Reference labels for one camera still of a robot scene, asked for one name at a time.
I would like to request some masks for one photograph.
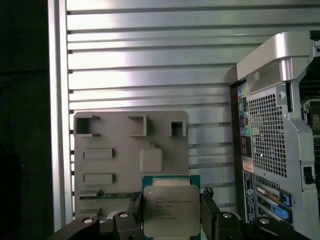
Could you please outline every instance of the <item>ventilation grille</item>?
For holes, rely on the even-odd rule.
[[[253,165],[267,172],[287,177],[282,107],[276,95],[249,101]]]
[[[267,179],[265,179],[265,178],[263,178],[261,176],[255,175],[255,180],[257,182],[263,184],[263,185],[266,185],[266,186],[272,188],[272,189],[276,189],[278,191],[280,190],[280,185],[279,184],[277,184],[277,183],[275,183],[273,181],[267,180]]]

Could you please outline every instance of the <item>rectangular slot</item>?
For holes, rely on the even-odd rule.
[[[284,206],[280,206],[277,203],[263,199],[259,195],[257,196],[258,203],[268,209],[271,213],[277,215],[279,218],[286,220],[288,223],[292,224],[293,216],[292,211]]]
[[[244,136],[241,137],[241,143],[243,146],[246,146],[246,138]]]
[[[114,175],[109,173],[84,174],[83,181],[87,184],[104,184],[114,183]]]
[[[83,153],[83,158],[85,160],[112,159],[113,157],[114,157],[114,150],[111,148],[86,150]]]
[[[245,127],[245,119],[244,118],[240,118],[240,128],[244,128]]]
[[[146,115],[133,115],[128,116],[133,121],[133,130],[130,137],[146,137],[147,136],[147,116]]]
[[[286,91],[286,104],[287,104],[288,113],[291,113],[293,111],[293,108],[292,108],[291,83],[290,82],[287,82],[285,84],[285,91]]]
[[[313,135],[320,135],[320,99],[310,102],[309,123]]]
[[[309,184],[314,184],[315,183],[311,166],[305,166],[303,168],[303,175],[304,175],[304,183],[305,184],[309,185]]]
[[[99,119],[98,116],[74,117],[74,134],[81,137],[99,137],[99,133],[92,132],[92,124]]]
[[[167,137],[180,138],[187,136],[187,123],[185,121],[169,121],[167,127]]]
[[[79,197],[80,199],[82,198],[95,198],[97,197],[100,189],[95,189],[95,190],[82,190],[79,192]]]
[[[258,213],[259,215],[266,216],[266,217],[272,217],[270,214],[268,214],[265,210],[263,210],[261,207],[258,206]]]
[[[291,194],[286,191],[280,190],[279,194],[275,194],[262,186],[257,186],[256,190],[277,204],[284,204],[287,207],[291,207],[292,205]]]

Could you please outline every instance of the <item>black surface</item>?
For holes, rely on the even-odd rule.
[[[212,240],[214,237],[213,233],[217,215],[221,212],[209,195],[210,193],[203,194],[201,198],[201,224],[207,240]]]
[[[214,228],[215,240],[243,240],[244,236],[240,229],[239,219],[229,212],[222,212],[216,218]]]
[[[20,227],[21,224],[21,171],[18,155],[0,153],[2,214],[0,239]]]
[[[234,176],[236,206],[239,216],[246,219],[245,194],[243,185],[243,162],[240,136],[240,120],[238,110],[238,88],[234,84],[230,87],[231,123],[233,133]]]
[[[79,240],[91,239],[99,234],[100,221],[96,217],[78,217],[67,226],[51,235],[48,240]]]
[[[229,71],[228,71],[228,79],[229,79],[229,86],[237,84],[238,82],[238,72],[237,72],[237,65],[234,65]]]
[[[142,222],[142,205],[143,198],[141,192],[134,192],[128,207],[128,212],[134,216],[138,226],[141,227]]]
[[[310,39],[312,39],[314,41],[319,41],[320,40],[320,31],[319,30],[310,31]]]
[[[299,84],[300,99],[320,98],[320,57],[314,58],[306,68],[306,74]]]
[[[113,225],[114,230],[117,232],[124,231],[126,229],[135,229],[138,226],[135,217],[127,211],[117,213],[113,217]]]
[[[287,104],[288,113],[291,113],[293,111],[293,108],[292,108],[291,83],[290,82],[287,82],[285,84],[285,92],[286,92],[286,104]]]
[[[261,220],[267,220],[268,224],[263,224]],[[277,221],[272,217],[258,217],[253,221],[253,229],[264,239],[268,240],[309,240],[306,236],[289,228],[286,223]]]

